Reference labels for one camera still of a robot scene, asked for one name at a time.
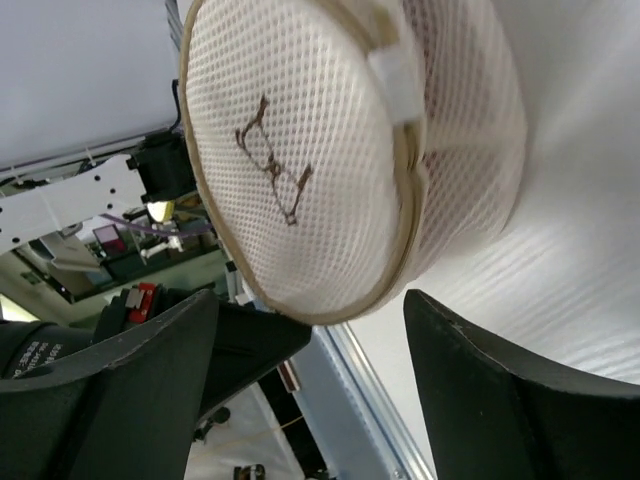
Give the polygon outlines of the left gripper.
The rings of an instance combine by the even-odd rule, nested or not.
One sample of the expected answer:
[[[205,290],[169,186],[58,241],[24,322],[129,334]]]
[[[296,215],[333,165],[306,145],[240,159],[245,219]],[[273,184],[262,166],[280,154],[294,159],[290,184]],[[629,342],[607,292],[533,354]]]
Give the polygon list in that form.
[[[51,322],[1,321],[1,377],[17,378],[134,328],[175,305],[175,291],[140,283],[112,298],[92,330]]]

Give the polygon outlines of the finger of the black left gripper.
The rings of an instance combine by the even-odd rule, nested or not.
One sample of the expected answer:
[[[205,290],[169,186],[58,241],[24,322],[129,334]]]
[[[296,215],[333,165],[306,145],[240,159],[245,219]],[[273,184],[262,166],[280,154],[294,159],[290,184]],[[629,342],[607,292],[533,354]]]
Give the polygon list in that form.
[[[312,328],[284,315],[222,303],[200,402],[206,418],[304,348]]]

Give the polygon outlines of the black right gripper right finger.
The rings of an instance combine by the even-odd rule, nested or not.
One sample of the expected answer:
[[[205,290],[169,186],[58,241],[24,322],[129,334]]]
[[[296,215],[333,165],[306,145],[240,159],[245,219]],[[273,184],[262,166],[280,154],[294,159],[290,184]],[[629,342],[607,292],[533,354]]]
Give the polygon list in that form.
[[[438,478],[638,478],[638,386],[535,354],[420,290],[403,314]]]

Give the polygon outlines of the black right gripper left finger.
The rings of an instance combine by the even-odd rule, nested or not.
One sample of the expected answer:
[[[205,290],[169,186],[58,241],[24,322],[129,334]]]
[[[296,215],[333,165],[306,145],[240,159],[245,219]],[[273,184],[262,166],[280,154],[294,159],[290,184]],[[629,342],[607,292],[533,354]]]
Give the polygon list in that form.
[[[219,303],[158,317],[1,383],[4,479],[181,479]]]

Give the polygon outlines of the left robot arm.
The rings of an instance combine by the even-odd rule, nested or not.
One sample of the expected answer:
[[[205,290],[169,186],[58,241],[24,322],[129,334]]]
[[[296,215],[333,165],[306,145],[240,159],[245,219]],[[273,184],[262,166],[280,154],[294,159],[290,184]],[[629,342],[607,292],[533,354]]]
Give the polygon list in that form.
[[[68,179],[1,200],[1,251],[118,208],[173,200],[195,189],[185,140],[175,131],[147,137],[132,153],[116,155]],[[222,407],[304,348],[311,329],[282,315],[224,303],[199,414]]]

